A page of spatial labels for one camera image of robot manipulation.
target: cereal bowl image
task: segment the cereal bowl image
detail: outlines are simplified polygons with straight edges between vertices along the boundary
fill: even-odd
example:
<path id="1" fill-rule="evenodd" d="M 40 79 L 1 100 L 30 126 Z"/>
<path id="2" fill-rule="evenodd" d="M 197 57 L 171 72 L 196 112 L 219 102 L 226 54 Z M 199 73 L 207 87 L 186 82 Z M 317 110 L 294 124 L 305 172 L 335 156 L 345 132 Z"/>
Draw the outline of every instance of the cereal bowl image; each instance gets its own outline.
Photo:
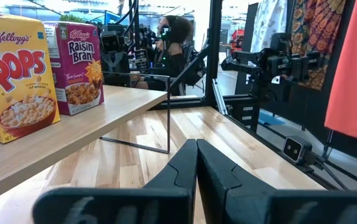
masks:
<path id="1" fill-rule="evenodd" d="M 56 109 L 52 98 L 26 95 L 0 114 L 0 124 L 7 133 L 19 138 L 51 125 Z"/>
<path id="2" fill-rule="evenodd" d="M 82 82 L 66 87 L 67 103 L 72 114 L 98 105 L 100 97 L 101 91 L 97 83 Z"/>

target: corn pops cereal box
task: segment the corn pops cereal box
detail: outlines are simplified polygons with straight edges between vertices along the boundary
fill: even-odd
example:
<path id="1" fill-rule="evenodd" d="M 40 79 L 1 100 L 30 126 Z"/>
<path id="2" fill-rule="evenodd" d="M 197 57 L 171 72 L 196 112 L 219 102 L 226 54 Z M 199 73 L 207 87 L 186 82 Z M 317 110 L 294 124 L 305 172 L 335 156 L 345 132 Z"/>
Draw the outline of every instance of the corn pops cereal box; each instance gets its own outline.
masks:
<path id="1" fill-rule="evenodd" d="M 60 121 L 41 21 L 0 14 L 0 142 Z"/>
<path id="2" fill-rule="evenodd" d="M 77 114 L 103 103 L 97 27 L 45 22 L 59 112 Z"/>

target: wooden countertop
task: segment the wooden countertop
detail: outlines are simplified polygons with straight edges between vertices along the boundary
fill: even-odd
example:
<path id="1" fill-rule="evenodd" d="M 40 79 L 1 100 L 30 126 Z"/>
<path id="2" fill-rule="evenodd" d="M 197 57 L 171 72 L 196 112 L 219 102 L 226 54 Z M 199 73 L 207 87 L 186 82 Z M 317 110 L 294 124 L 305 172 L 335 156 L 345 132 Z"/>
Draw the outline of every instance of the wooden countertop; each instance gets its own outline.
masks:
<path id="1" fill-rule="evenodd" d="M 147 111 L 106 136 L 167 148 L 166 110 Z M 323 187 L 210 107 L 171 110 L 171 154 L 97 139 L 0 196 L 0 224 L 32 223 L 41 194 L 58 187 L 140 188 L 157 175 L 187 139 L 205 139 L 235 163 L 277 189 Z M 206 224 L 199 190 L 194 223 Z"/>
<path id="2" fill-rule="evenodd" d="M 105 102 L 0 144 L 0 195 L 166 99 L 166 92 L 104 86 Z"/>

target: curtain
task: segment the curtain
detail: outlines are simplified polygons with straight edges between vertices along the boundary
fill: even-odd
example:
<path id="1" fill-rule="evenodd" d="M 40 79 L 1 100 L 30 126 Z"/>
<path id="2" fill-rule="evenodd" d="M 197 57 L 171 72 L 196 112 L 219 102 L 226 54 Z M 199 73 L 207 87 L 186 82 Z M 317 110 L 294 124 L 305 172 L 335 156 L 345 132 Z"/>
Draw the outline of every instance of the curtain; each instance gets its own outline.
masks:
<path id="1" fill-rule="evenodd" d="M 300 85 L 321 90 L 335 44 L 346 0 L 296 0 L 292 22 L 292 52 L 305 55 L 319 51 L 321 68 L 310 70 L 310 79 Z"/>
<path id="2" fill-rule="evenodd" d="M 287 0 L 263 0 L 259 3 L 250 52 L 270 47 L 272 34 L 285 32 L 286 22 Z"/>

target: purple box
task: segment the purple box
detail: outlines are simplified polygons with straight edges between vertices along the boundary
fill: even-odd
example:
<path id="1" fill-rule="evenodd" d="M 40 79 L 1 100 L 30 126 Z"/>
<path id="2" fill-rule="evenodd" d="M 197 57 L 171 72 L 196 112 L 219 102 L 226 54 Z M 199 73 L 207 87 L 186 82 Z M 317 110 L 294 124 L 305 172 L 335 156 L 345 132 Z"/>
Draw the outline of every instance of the purple box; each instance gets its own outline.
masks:
<path id="1" fill-rule="evenodd" d="M 75 22 L 44 22 L 61 114 L 103 103 L 98 29 Z"/>

